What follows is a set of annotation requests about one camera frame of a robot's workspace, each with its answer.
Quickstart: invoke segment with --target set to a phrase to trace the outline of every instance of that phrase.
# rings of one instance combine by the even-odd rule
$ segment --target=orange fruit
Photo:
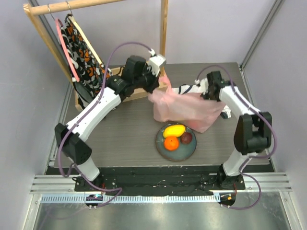
[[[174,150],[178,149],[178,147],[179,147],[179,140],[178,140],[178,138],[174,137],[174,136],[169,136],[169,137],[165,138],[165,140],[164,140],[164,147],[168,151],[174,151]]]

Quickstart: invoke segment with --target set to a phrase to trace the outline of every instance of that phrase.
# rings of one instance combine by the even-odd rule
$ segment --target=metal hook
[[[69,3],[66,1],[68,7],[69,7],[69,10],[71,11],[71,6],[69,5]]]
[[[50,13],[51,17],[52,17],[52,18],[53,18],[53,20],[55,21],[55,19],[54,19],[53,15],[52,15],[52,13],[51,13],[51,10],[50,10],[50,8],[49,8],[49,4],[47,4],[47,6],[48,6],[48,10],[49,10],[49,13]]]

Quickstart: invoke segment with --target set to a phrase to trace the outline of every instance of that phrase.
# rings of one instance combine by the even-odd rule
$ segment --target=wooden clothes rack
[[[102,5],[102,4],[107,4],[107,3],[112,3],[112,2],[118,2],[118,1],[123,1],[123,0],[72,0],[68,2],[59,2],[59,3],[52,3],[49,5],[42,5],[42,6],[35,6],[32,7],[30,4],[24,4],[24,12],[38,31],[39,35],[42,37],[44,40],[45,44],[49,48],[50,52],[54,56],[55,60],[65,73],[66,77],[71,81],[71,74],[69,72],[69,67],[66,64],[65,59],[61,55],[61,53],[58,51],[56,48],[53,40],[51,39],[49,33],[47,32],[46,28],[42,24],[40,18],[38,17],[39,15],[43,14],[49,14],[49,13],[55,13],[55,12],[61,12],[61,11],[70,11],[74,9],[79,9],[79,8],[85,8],[89,6],[97,6],[97,5]],[[161,0],[161,30],[160,30],[160,54],[165,56],[165,44],[166,44],[166,26],[167,26],[167,10],[168,10],[168,0]],[[112,69],[113,74],[120,74],[119,73],[120,68],[114,68]],[[165,75],[165,70],[163,69],[161,71],[161,76]],[[160,85],[159,89],[165,90],[166,85],[162,84]],[[142,97],[146,97],[147,92],[143,89],[136,89],[133,93],[133,95],[129,98],[127,98],[125,101],[130,101]],[[75,92],[75,105],[77,110],[81,111],[81,107],[78,104],[78,100],[76,97],[76,92]]]

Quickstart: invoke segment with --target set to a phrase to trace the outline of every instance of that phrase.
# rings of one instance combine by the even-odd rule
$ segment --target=wall
[[[48,4],[62,0],[38,0]],[[168,63],[241,62],[274,0],[169,0]],[[161,0],[128,0],[73,10],[99,56],[107,60],[120,43],[140,41],[159,51]],[[67,12],[53,14],[64,20]],[[50,15],[50,24],[54,24]],[[143,48],[119,50],[113,65]]]
[[[68,80],[23,11],[0,8],[0,229],[20,230],[42,174]]]
[[[247,67],[253,98],[273,116],[277,170],[287,172],[307,227],[307,2],[284,1]]]

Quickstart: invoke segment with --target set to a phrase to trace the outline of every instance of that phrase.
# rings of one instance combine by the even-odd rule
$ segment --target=wooden tabletop
[[[165,68],[173,87],[193,84],[202,68],[209,64],[168,64]],[[237,63],[221,64],[232,75],[241,93],[247,92]],[[202,77],[216,68],[203,72]],[[72,120],[78,111],[71,97],[66,122]],[[165,124],[153,118],[153,104],[147,98],[122,103],[110,112],[94,129],[88,145],[92,148],[92,158],[97,167],[107,166],[169,166],[169,165],[219,165],[225,162],[234,149],[233,138],[236,119],[218,117],[215,123],[203,134],[196,133],[197,148],[194,154],[182,162],[164,159],[155,148],[155,135]],[[268,160],[253,160],[251,164],[267,164]],[[70,162],[63,157],[63,166]]]

